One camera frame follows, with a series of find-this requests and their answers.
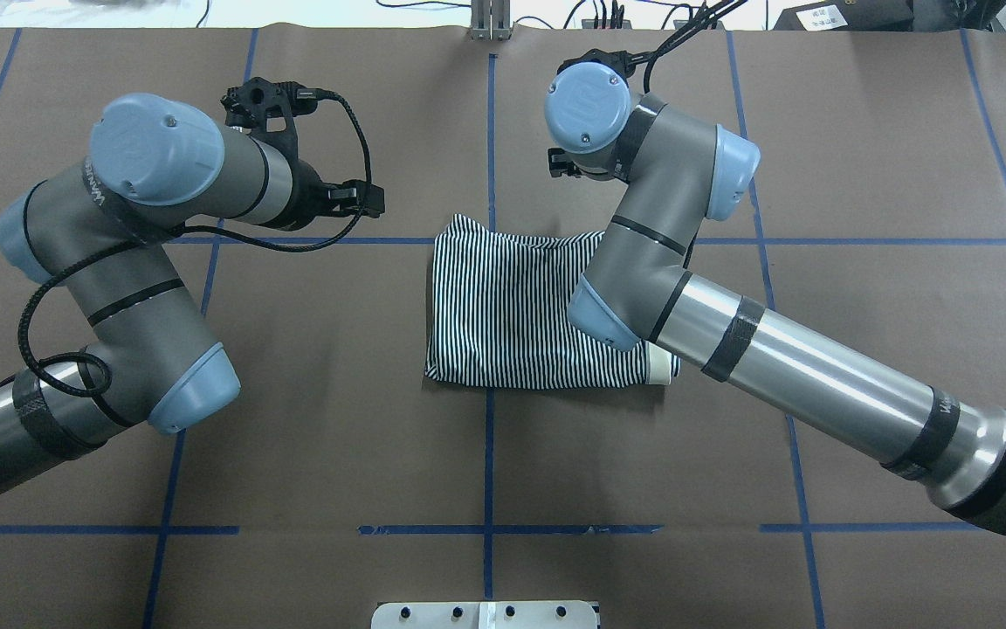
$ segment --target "light blue joint cap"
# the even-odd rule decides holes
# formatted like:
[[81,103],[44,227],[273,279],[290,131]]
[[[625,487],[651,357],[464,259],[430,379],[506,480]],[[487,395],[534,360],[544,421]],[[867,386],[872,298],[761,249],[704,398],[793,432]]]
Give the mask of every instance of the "light blue joint cap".
[[716,156],[713,160],[713,187],[705,218],[726,220],[743,198],[751,176],[759,168],[759,147],[716,125]]
[[19,268],[33,282],[44,284],[52,275],[36,261],[25,239],[25,202],[31,192],[18,196],[0,214],[0,251],[11,266]]
[[544,110],[555,143],[570,154],[594,154],[624,130],[632,113],[632,92],[616,70],[583,61],[553,80]]
[[101,182],[133,202],[162,206],[195,198],[223,167],[223,134],[206,113],[160,96],[120,96],[92,128]]
[[577,330],[619,351],[639,344],[640,338],[604,303],[583,275],[576,283],[566,317]]
[[238,395],[239,377],[223,351],[223,343],[216,342],[157,402],[147,422],[157,433],[180,433],[226,407]]

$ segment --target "black and white striped fabric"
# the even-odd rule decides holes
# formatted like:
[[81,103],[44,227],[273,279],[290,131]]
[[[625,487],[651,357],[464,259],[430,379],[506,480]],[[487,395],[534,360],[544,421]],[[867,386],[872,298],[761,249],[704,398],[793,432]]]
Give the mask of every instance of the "black and white striped fabric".
[[623,353],[566,319],[602,235],[498,234],[456,215],[435,246],[427,375],[508,388],[670,383],[675,355],[650,342]]

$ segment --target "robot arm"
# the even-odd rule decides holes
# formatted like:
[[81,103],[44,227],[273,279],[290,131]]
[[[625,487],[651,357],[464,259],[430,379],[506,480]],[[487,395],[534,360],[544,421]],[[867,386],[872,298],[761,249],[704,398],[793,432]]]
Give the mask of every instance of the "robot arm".
[[[287,230],[316,215],[380,214],[380,188],[321,182],[297,159],[293,116],[325,97],[339,99],[257,77],[231,89],[221,100],[227,123],[250,133],[160,96],[120,97],[93,128],[88,159],[3,212],[0,248],[33,282],[120,251],[63,282],[99,339],[85,351],[105,368],[43,361],[51,377],[23,369],[0,386],[0,493],[137,423],[179,433],[239,394],[161,243],[200,214]],[[285,131],[269,132],[269,118],[285,118]]]
[[546,95],[562,147],[550,150],[551,174],[628,184],[570,322],[619,349],[658,343],[921,482],[948,513],[1006,534],[1006,411],[958,402],[687,271],[699,225],[731,213],[759,151],[655,96],[632,95],[624,80],[576,62]]

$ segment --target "wire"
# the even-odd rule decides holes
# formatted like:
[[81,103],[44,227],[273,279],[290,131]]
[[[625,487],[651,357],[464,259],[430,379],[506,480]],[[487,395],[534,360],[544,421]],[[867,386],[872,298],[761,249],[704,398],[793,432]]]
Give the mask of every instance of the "wire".
[[404,9],[406,7],[423,7],[423,5],[427,5],[427,4],[442,4],[442,5],[444,5],[444,7],[451,7],[451,8],[464,8],[464,9],[471,9],[472,8],[471,4],[441,3],[440,0],[427,0],[427,1],[425,1],[425,3],[404,3],[404,4],[390,4],[390,3],[383,3],[382,0],[374,0],[374,3],[378,4],[380,7],[386,7],[388,9]]
[[539,16],[521,16],[519,17],[519,19],[514,20],[514,23],[520,23],[520,21],[522,20],[536,20],[539,21],[540,23],[545,24],[546,27],[548,27],[548,29],[553,30],[552,25],[550,25],[550,23],[548,23],[546,20],[543,20],[542,17]]
[[674,4],[674,8],[670,12],[666,13],[666,19],[662,20],[662,25],[660,25],[659,30],[665,30],[666,24],[670,22],[670,17],[674,16],[674,11],[678,9],[686,8],[690,11],[690,17],[688,19],[693,19],[693,7],[690,4]]
[[576,9],[579,9],[579,7],[581,7],[581,4],[586,3],[586,1],[588,0],[576,0],[576,3],[573,5],[573,8],[570,9],[569,16],[565,18],[565,23],[564,25],[562,25],[561,28],[569,28],[569,21],[572,20],[572,16],[576,12]]
[[977,30],[985,29],[985,16],[989,14],[989,7],[991,6],[991,0],[983,0],[981,4],[981,19],[977,21]]
[[[276,243],[268,243],[261,241],[259,239],[253,239],[250,235],[239,234],[239,232],[232,231],[230,229],[223,229],[220,227],[213,226],[184,226],[180,225],[174,227],[170,230],[171,234],[184,235],[184,234],[216,234],[216,235],[226,235],[226,238],[238,241],[239,243],[246,243],[248,246],[256,246],[257,248],[268,249],[272,251],[284,252],[284,254],[307,254],[307,252],[318,251],[324,248],[332,247],[333,244],[340,242],[347,235],[348,231],[355,227],[355,223],[360,221],[363,217],[364,207],[367,206],[367,192],[371,190],[371,149],[367,146],[367,139],[363,136],[363,128],[360,127],[359,119],[355,118],[355,112],[352,111],[351,105],[347,104],[347,99],[343,96],[338,95],[338,93],[323,91],[323,98],[321,100],[336,101],[344,109],[344,113],[347,113],[347,119],[351,121],[352,129],[355,130],[356,138],[360,141],[360,151],[363,152],[363,178],[366,180],[367,186],[363,188],[362,194],[359,196],[359,207],[356,208],[355,214],[352,215],[351,220],[348,220],[347,225],[338,232],[336,235],[332,235],[331,239],[321,241],[319,243],[311,244],[311,246],[280,246]],[[30,323],[33,322],[33,315],[36,313],[36,307],[39,306],[41,300],[44,296],[49,293],[50,290],[59,286],[61,282],[71,278],[72,275],[78,274],[78,272],[83,271],[85,268],[93,266],[102,260],[107,260],[113,255],[124,254],[124,252],[131,251],[141,247],[139,243],[135,241],[123,241],[116,246],[109,247],[105,250],[96,252],[96,254],[88,256],[80,260],[79,262],[71,264],[67,268],[63,268],[58,274],[52,275],[47,282],[41,284],[41,286],[36,290],[36,292],[29,298],[29,301],[25,303],[25,308],[21,312],[21,317],[17,320],[17,350],[21,354],[21,359],[25,363],[25,366],[32,371],[36,377],[40,378],[40,381],[47,383],[47,385],[52,386],[52,388],[61,391],[61,394],[71,395],[75,398],[97,398],[99,395],[103,395],[111,388],[112,382],[112,372],[111,366],[108,365],[99,355],[89,354],[87,351],[69,351],[66,354],[56,354],[51,355],[48,358],[42,358],[38,360],[33,357],[33,350],[29,343],[29,327]],[[102,374],[102,378],[95,386],[87,386],[85,388],[79,388],[69,385],[62,380],[59,380],[45,370],[45,367],[50,365],[55,365],[59,362],[85,362],[89,365],[95,366],[99,369]],[[9,383],[11,378],[4,379],[0,382],[0,386]]]
[[715,3],[711,7],[707,4],[702,5],[702,8],[696,12],[696,15],[690,17],[690,20],[684,23],[682,28],[675,30],[654,51],[646,53],[647,60],[646,71],[643,72],[643,92],[651,92],[651,73],[654,71],[654,64],[658,62],[659,58],[667,55],[674,48],[681,46],[682,43],[686,43],[696,33],[711,27],[711,25],[715,25],[721,17],[729,15],[735,9],[742,7],[746,1],[719,0],[719,3]]
[[204,15],[200,16],[199,20],[196,20],[196,28],[200,28],[204,24],[204,20],[208,19],[208,11],[212,8],[212,0],[204,0]]

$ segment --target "black box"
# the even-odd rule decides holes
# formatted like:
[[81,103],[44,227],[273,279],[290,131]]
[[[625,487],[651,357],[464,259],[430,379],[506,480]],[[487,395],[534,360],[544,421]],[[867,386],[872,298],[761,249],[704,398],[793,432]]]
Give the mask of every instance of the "black box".
[[[828,9],[826,16],[811,17],[816,9]],[[803,23],[828,24],[806,27]],[[844,24],[833,25],[831,21],[843,18]],[[910,30],[914,22],[914,12],[906,0],[834,0],[827,3],[811,3],[802,7],[784,9],[778,22],[771,30]]]

